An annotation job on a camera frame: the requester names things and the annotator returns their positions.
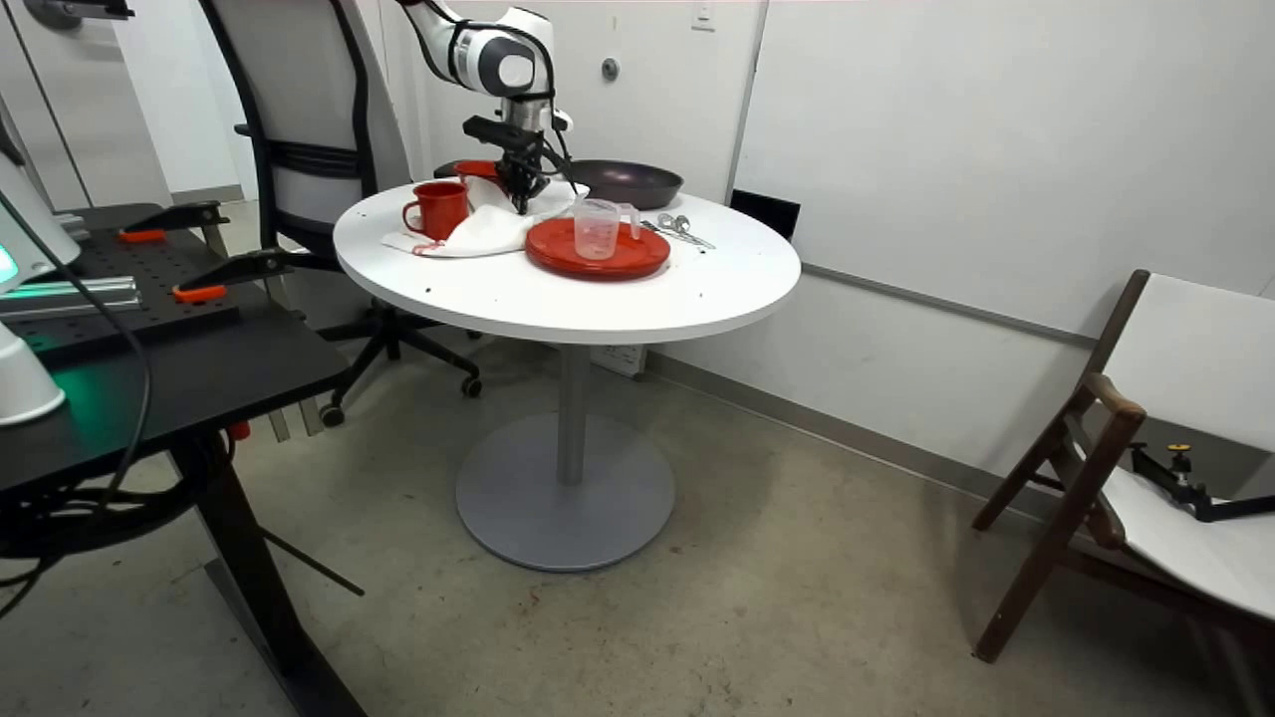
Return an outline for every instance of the black pan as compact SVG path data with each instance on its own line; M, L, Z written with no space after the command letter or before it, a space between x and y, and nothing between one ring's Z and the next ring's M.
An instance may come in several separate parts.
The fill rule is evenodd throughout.
M681 174L617 160L579 160L572 178L587 183L593 198L634 205L636 213L670 206L681 190Z

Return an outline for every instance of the gray floor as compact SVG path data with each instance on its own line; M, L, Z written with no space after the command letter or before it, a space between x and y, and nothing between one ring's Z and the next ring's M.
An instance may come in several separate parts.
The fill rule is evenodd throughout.
M678 469L636 557L555 576L480 553L451 510L463 453L549 409L549 356L484 352L464 404L426 357L379 371L351 425L243 445L257 518L345 568L280 557L302 622L371 713L1227 713L1195 635L1055 576L1001 667L969 657L1026 521L670 379L598 379L598 409ZM212 590L196 518L63 563L0 627L0 713L289 713Z

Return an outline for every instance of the wooden folding chair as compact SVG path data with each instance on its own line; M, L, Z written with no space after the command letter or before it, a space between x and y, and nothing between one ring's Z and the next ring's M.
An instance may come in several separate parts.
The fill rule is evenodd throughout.
M1191 610L1215 627L1275 622L1275 515L1195 521L1120 465L1144 418L1275 450L1275 302L1134 270L1079 388L974 515L988 531L1045 465L1058 506L1009 584L974 657L997 663L1055 567Z

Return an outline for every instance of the black office chair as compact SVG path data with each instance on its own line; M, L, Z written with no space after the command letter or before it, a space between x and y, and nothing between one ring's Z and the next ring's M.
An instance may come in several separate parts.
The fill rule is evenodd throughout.
M257 178L257 251L228 260L192 282L272 280L289 267L337 270L335 221L383 187L406 183L406 152L386 82L373 68L354 0L199 0L216 44L228 57L243 101ZM367 368L398 348L417 348L459 371L463 396L480 396L479 368L431 344L422 319L371 307L322 340L367 340L351 373L322 406L322 421L343 421L343 400Z

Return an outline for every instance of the chair wheel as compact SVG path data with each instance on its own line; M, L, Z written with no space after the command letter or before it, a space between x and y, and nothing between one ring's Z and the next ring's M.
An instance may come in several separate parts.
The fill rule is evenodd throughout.
M345 409L343 409L343 406L322 406L322 409L320 409L320 421L322 421L322 425L343 425L343 421L345 421Z

